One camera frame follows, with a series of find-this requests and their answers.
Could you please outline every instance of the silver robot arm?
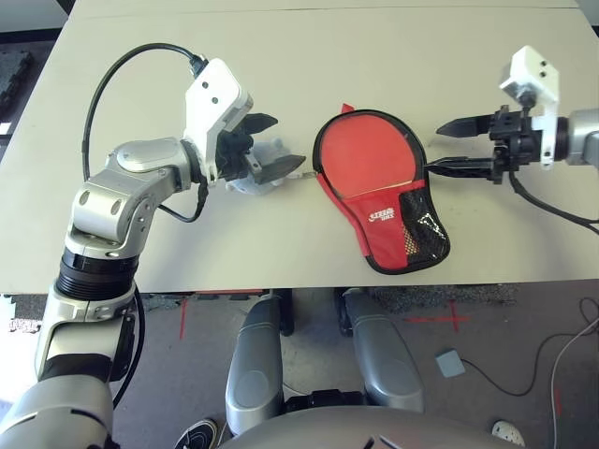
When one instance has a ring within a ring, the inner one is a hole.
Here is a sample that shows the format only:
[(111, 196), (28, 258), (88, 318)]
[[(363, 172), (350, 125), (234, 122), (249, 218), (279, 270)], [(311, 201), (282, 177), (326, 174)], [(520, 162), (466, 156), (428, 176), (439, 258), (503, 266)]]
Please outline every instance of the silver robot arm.
[(118, 447), (111, 439), (109, 383), (130, 368), (133, 276), (153, 215), (192, 183), (207, 194), (219, 175), (217, 139), (241, 122), (252, 99), (214, 59), (188, 90), (186, 103), (184, 139), (121, 145), (77, 193), (39, 334), (38, 383), (0, 424), (2, 449)]

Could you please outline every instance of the red tape mark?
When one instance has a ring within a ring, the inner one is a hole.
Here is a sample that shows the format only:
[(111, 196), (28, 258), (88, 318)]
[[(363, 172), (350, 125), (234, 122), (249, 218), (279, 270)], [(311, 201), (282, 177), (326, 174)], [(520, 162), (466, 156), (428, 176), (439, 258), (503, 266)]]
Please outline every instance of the red tape mark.
[(555, 415), (560, 418), (562, 416), (562, 399), (557, 386), (553, 388), (553, 397), (555, 398)]
[(453, 330), (460, 332), (460, 325), (458, 324), (458, 314), (456, 313), (456, 300), (449, 299), (449, 309), (451, 309), (451, 319), (453, 321)]
[(179, 327), (179, 340), (183, 340), (185, 334), (185, 310), (187, 309), (187, 298), (181, 303), (181, 326)]

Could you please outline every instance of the white cable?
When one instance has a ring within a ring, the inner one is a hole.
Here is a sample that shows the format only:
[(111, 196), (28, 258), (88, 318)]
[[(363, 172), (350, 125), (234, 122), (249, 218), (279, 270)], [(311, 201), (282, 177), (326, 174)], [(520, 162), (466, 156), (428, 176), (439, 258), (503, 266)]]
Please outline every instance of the white cable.
[(223, 430), (221, 431), (221, 436), (218, 438), (218, 443), (216, 444), (216, 447), (221, 445), (221, 442), (223, 442), (223, 437), (225, 436), (225, 431), (226, 428), (228, 427), (228, 422), (225, 421), (225, 425), (223, 426)]
[(300, 391), (296, 390), (295, 388), (291, 388), (288, 384), (286, 384), (285, 382), (283, 382), (283, 387), (285, 387), (287, 390), (289, 390), (291, 393), (293, 393), (294, 395), (298, 395), (298, 396), (307, 396), (305, 393), (301, 393)]
[(565, 353), (565, 350), (568, 349), (570, 347), (570, 345), (578, 339), (578, 337), (582, 336), (582, 334), (586, 334), (593, 327), (595, 327), (597, 325), (597, 323), (599, 323), (599, 317), (597, 317), (592, 323), (590, 323), (588, 326), (586, 326), (584, 329), (582, 329), (580, 332), (578, 332), (574, 337), (572, 337), (572, 339), (563, 346), (562, 350), (560, 351), (558, 356), (555, 358), (555, 362), (553, 363), (553, 369), (551, 370), (551, 384), (550, 384), (550, 388), (551, 388), (551, 418), (553, 420), (553, 449), (558, 449), (558, 421), (557, 421), (557, 417), (555, 416), (555, 393), (554, 393), (554, 389), (553, 389), (553, 385), (555, 384), (555, 371), (558, 368), (558, 363), (560, 363), (560, 358), (562, 358), (562, 355), (563, 355), (563, 353)]

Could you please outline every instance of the gray floor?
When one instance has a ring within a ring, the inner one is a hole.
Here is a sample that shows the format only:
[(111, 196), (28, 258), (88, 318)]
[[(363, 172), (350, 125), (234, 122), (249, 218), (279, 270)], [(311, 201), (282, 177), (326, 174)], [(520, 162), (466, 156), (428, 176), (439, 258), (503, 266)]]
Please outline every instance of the gray floor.
[[(580, 330), (577, 301), (597, 296), (599, 281), (521, 285), (516, 304), (506, 307), (460, 304), (471, 316), (456, 333), (451, 324), (409, 324), (405, 316), (447, 315), (447, 308), (394, 315), (422, 375), (427, 413), (487, 429), (498, 418), (515, 423), (532, 448), (551, 437), (548, 375), (564, 344), (555, 339), (542, 353), (539, 378), (526, 398), (510, 398), (478, 373), (444, 379), (434, 356), (458, 349), (505, 388), (521, 390), (531, 379), (538, 343), (554, 332)], [(282, 339), (285, 382), (302, 392), (362, 387), (352, 341), (341, 337), (327, 289), (294, 292), (296, 333)], [(194, 301), (187, 307), (179, 340), (181, 310), (152, 311), (148, 339), (135, 380), (115, 416), (114, 438), (127, 449), (170, 447), (181, 432), (205, 416), (224, 417), (227, 368), (248, 302)], [(589, 315), (595, 314), (589, 308)], [(556, 385), (562, 399), (563, 447), (599, 447), (596, 336), (580, 340), (562, 358)]]
[[(30, 51), (34, 57), (34, 63), (27, 72), (27, 77), (15, 97), (14, 104), (6, 114), (0, 117), (0, 123), (11, 123), (8, 129), (9, 133), (14, 132), (53, 46), (53, 41), (0, 44), (0, 51)], [(2, 160), (6, 149), (7, 146), (0, 145), (0, 160)]]

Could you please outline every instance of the metal bracket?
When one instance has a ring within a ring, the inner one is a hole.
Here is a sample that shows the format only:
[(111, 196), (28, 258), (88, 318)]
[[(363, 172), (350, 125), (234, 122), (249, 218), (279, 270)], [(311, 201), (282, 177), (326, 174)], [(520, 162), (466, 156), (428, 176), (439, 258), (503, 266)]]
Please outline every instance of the metal bracket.
[(553, 167), (558, 127), (560, 74), (538, 51), (524, 46), (514, 53), (505, 70), (507, 79), (499, 87), (524, 108), (543, 107), (543, 115), (533, 117), (532, 129), (542, 131), (540, 161), (543, 169)]
[(233, 131), (254, 104), (225, 62), (212, 59), (185, 93), (189, 141), (209, 185), (218, 180), (216, 143), (221, 131)]

